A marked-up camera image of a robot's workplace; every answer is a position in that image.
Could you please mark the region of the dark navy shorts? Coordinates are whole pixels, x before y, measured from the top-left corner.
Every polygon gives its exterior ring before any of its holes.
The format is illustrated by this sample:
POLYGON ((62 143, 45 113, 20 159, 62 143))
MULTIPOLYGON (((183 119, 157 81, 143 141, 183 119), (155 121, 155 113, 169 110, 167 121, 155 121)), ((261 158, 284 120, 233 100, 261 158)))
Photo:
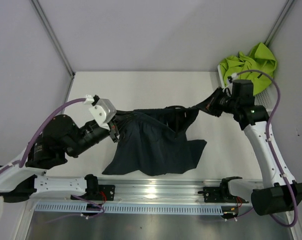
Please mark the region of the dark navy shorts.
POLYGON ((120 176, 141 171, 153 177, 195 169, 207 142, 188 140, 186 131, 200 110, 198 106, 173 105, 119 111, 115 115, 119 141, 103 175, 120 176))

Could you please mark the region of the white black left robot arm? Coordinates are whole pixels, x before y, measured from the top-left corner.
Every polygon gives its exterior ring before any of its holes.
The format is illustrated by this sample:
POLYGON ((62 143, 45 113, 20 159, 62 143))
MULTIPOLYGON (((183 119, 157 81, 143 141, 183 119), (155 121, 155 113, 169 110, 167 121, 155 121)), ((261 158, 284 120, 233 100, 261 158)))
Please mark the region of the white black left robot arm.
POLYGON ((84 177, 48 177, 46 172, 67 163, 67 157, 77 158, 80 154, 110 137, 118 142, 118 127, 115 120, 107 123, 108 129, 95 120, 78 127, 65 114, 57 115, 44 127, 28 152, 20 168, 21 157, 7 166, 0 165, 0 197, 4 202, 19 203, 30 198, 79 198, 90 201, 113 200, 114 185, 99 185, 93 174, 84 177))

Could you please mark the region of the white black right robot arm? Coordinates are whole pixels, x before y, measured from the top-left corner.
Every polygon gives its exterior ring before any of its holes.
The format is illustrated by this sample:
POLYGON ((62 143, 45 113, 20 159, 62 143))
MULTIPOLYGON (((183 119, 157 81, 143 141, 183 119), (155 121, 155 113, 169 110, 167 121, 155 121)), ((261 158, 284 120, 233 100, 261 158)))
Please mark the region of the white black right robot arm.
POLYGON ((242 197, 252 203, 260 216, 296 212, 302 201, 302 182, 296 181, 285 164, 266 108, 255 104, 253 84, 238 79, 232 82, 231 90, 218 87, 199 107, 211 116, 220 117, 222 113, 233 116, 248 138, 262 174, 262 189, 251 187, 244 194, 227 184, 220 187, 220 198, 230 202, 236 196, 242 197))

